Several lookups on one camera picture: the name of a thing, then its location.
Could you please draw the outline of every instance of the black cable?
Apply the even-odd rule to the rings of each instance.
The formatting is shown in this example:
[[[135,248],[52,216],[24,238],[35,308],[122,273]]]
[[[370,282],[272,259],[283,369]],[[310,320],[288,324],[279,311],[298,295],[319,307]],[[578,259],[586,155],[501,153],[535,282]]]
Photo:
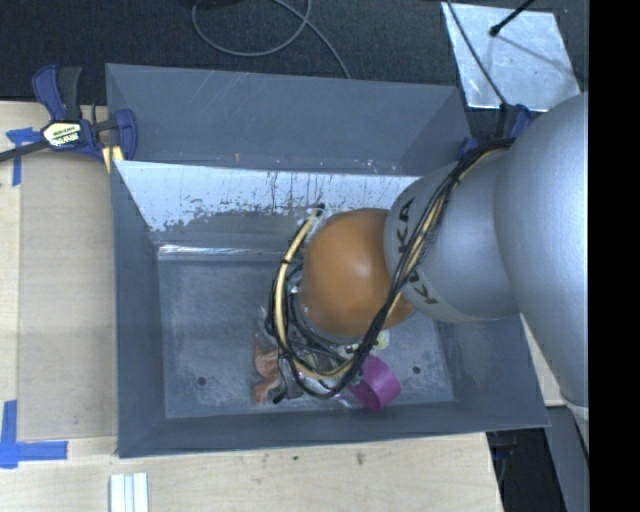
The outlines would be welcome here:
[[[287,379],[284,375],[284,372],[282,371],[282,368],[280,368],[280,355],[278,355],[278,361],[276,362],[276,364],[278,365],[278,372],[280,373],[280,380],[282,381],[282,383],[284,384],[284,389],[278,393],[275,397],[273,397],[273,400],[271,400],[274,404],[279,404],[283,398],[285,398],[288,394],[289,394],[289,388],[287,386]]]
[[[308,344],[305,344],[305,343],[300,343],[299,341],[289,340],[289,344],[293,345],[294,347],[298,347],[301,350],[308,350],[309,352],[313,352],[314,354],[318,354],[318,355],[321,355],[321,356],[325,356],[325,357],[329,357],[329,358],[335,358],[335,359],[340,358],[343,361],[347,360],[345,357],[342,357],[339,354],[336,354],[334,352],[329,352],[324,348],[317,348],[317,347],[314,347],[312,345],[308,345]]]
[[[449,205],[449,200],[450,200],[450,197],[451,197],[451,193],[453,192],[453,189],[455,188],[455,186],[457,186],[457,184],[460,183],[461,175],[464,172],[466,172],[467,169],[469,169],[470,167],[475,165],[476,162],[478,162],[478,160],[485,153],[487,153],[489,151],[498,150],[498,149],[506,149],[506,148],[510,147],[511,144],[513,144],[513,141],[514,141],[514,139],[511,139],[511,138],[498,139],[498,140],[487,142],[487,143],[483,144],[482,146],[480,146],[478,148],[470,150],[460,160],[460,162],[458,162],[456,167],[449,173],[449,175],[445,178],[445,180],[440,184],[440,186],[432,194],[431,199],[429,201],[429,204],[425,208],[421,219],[418,221],[418,224],[417,224],[418,226],[420,226],[420,225],[422,225],[424,223],[424,221],[426,220],[426,216],[428,215],[428,212],[431,210],[431,208],[435,204],[435,202],[438,199],[438,197],[444,197],[444,203],[443,203],[442,209],[440,211],[440,214],[438,215],[438,217],[436,219],[434,227],[431,230],[429,230],[428,233],[426,233],[428,235],[428,238],[425,240],[425,245],[422,248],[422,251],[421,251],[421,254],[420,254],[419,258],[416,260],[415,264],[413,265],[414,269],[418,268],[420,266],[420,264],[422,263],[422,261],[424,261],[425,256],[427,255],[427,253],[431,249],[431,246],[435,242],[437,234],[440,231],[440,227],[442,225],[442,221],[444,220],[445,211],[446,211],[446,209],[447,209],[447,207]],[[412,240],[410,239],[410,241],[407,244],[407,246],[411,247],[411,245],[412,245]],[[414,271],[411,271],[411,272],[407,273],[407,275],[406,275],[405,279],[403,280],[403,282],[401,283],[400,287],[404,286],[407,283],[407,281],[409,280],[409,278],[411,277],[413,272]]]
[[[305,14],[300,13],[299,11],[291,7],[289,4],[283,2],[282,0],[270,0],[270,1],[282,7],[283,9],[287,10],[288,12],[290,12],[296,18],[300,19],[302,23],[300,24],[298,29],[294,32],[294,34],[289,39],[287,39],[284,43],[281,43],[278,46],[274,48],[270,48],[268,50],[264,50],[260,52],[240,52],[236,50],[230,50],[229,48],[225,48],[224,46],[220,46],[219,44],[214,43],[210,38],[208,38],[204,34],[202,29],[200,28],[200,25],[198,25],[198,19],[197,19],[198,8],[200,7],[202,0],[197,0],[193,8],[191,9],[191,24],[193,25],[193,28],[195,29],[197,34],[205,43],[207,43],[212,48],[218,50],[219,52],[226,53],[227,55],[232,55],[234,57],[266,57],[268,55],[273,55],[274,53],[277,53],[280,50],[284,50],[285,48],[287,48],[296,39],[298,39],[298,37],[300,36],[300,34],[302,33],[305,27],[309,27],[316,34],[316,36],[318,36],[320,41],[322,41],[322,43],[329,49],[334,59],[340,65],[340,68],[342,69],[342,72],[344,73],[345,77],[348,79],[351,78],[351,75],[349,74],[349,70],[347,69],[347,66],[345,65],[344,61],[342,60],[342,58],[340,57],[336,49],[329,42],[329,40],[324,36],[324,34],[320,32],[318,27],[316,27],[312,22],[309,21],[309,15],[311,14],[312,0],[307,0],[307,9]]]
[[[491,37],[496,37],[500,33],[500,31],[505,26],[507,26],[507,24],[511,23],[511,20],[513,20],[517,16],[520,16],[520,13],[522,11],[524,11],[527,7],[529,7],[535,1],[536,0],[527,0],[520,7],[518,7],[515,11],[513,11],[511,14],[509,14],[509,16],[507,16],[505,19],[503,19],[500,23],[498,23],[498,24],[494,25],[493,27],[491,27],[491,29],[489,30],[489,35]]]

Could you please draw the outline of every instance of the gray bin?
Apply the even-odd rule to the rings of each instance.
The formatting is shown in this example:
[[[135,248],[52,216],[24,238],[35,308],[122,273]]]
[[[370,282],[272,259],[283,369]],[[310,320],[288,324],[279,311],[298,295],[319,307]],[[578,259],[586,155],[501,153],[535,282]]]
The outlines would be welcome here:
[[[136,161],[111,175],[121,457],[548,424],[517,316],[394,327],[379,356],[403,391],[379,413],[252,402],[259,307],[318,198],[294,181],[324,183],[334,210],[385,206],[455,159],[469,134],[455,88],[120,65],[107,79],[110,111],[131,108],[139,128]],[[279,176],[267,192],[290,199],[223,205],[210,188],[225,173],[245,199],[260,193],[242,185],[252,176]],[[349,192],[362,183],[368,194]]]

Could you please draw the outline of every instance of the black carpet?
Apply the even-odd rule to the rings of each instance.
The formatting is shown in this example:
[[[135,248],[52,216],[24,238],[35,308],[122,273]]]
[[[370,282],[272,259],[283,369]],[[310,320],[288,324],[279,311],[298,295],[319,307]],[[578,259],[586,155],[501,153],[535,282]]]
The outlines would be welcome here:
[[[285,50],[238,58],[206,45],[191,26],[195,0],[0,0],[0,99],[34,101],[31,76],[44,65],[82,66],[79,101],[106,104],[107,62],[232,71],[343,76],[329,50],[309,29]],[[288,0],[304,11],[304,0]],[[203,31],[240,51],[275,46],[299,20],[267,0],[215,9],[203,2]],[[475,2],[515,8],[518,0]],[[533,10],[553,12],[578,84],[588,89],[589,0],[539,0]],[[352,78],[457,85],[459,78],[439,2],[424,0],[316,0],[310,20],[342,56]],[[469,110],[472,133],[490,138],[496,111]],[[513,433],[503,475],[507,512],[562,511],[543,432]]]

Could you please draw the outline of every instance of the clamp label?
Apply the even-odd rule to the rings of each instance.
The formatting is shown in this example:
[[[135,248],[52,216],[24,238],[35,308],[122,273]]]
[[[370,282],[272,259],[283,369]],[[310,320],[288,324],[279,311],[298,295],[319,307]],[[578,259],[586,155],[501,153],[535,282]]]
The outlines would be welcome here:
[[[52,123],[42,130],[51,146],[61,147],[80,142],[82,126],[78,123]]]

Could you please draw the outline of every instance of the wooden table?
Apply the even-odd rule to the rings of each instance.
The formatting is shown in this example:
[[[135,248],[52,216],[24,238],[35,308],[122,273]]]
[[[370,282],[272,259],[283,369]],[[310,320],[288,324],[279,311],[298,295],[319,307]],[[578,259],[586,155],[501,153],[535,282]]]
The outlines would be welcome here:
[[[38,104],[0,102],[0,150],[12,147],[8,129],[46,121]],[[43,153],[37,165],[65,158]],[[11,170],[0,164],[0,400],[18,396],[21,192]],[[148,473],[152,511],[502,510],[484,434],[128,460],[113,455],[116,443],[71,439],[66,461],[0,469],[0,511],[104,511],[109,476],[136,472]]]

